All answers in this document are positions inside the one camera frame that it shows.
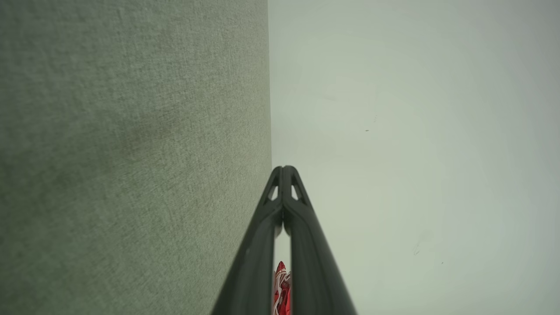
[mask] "black plastic frame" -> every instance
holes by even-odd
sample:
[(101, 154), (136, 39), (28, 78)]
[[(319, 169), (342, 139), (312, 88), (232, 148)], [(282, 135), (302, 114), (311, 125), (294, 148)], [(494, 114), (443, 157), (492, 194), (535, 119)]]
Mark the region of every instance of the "black plastic frame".
[[(276, 187), (278, 197), (272, 200)], [(268, 179), (212, 315), (272, 313), (274, 239), (282, 223), (291, 236), (292, 314), (356, 314), (299, 173), (279, 166)]]

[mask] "red and white pattern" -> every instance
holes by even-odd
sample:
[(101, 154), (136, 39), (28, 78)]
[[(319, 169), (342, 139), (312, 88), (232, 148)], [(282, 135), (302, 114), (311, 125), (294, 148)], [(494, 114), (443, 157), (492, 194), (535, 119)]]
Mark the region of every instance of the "red and white pattern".
[(292, 277), (286, 271), (283, 262), (278, 264), (276, 268), (276, 276), (274, 277), (274, 305), (272, 306), (272, 315), (290, 315), (290, 287), (292, 286)]

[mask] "textured fabric surface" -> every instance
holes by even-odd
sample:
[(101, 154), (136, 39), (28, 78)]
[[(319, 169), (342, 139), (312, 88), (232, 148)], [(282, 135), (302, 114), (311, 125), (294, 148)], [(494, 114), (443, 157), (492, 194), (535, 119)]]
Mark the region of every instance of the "textured fabric surface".
[(209, 313), (272, 167), (266, 0), (7, 0), (0, 43), (0, 314)]

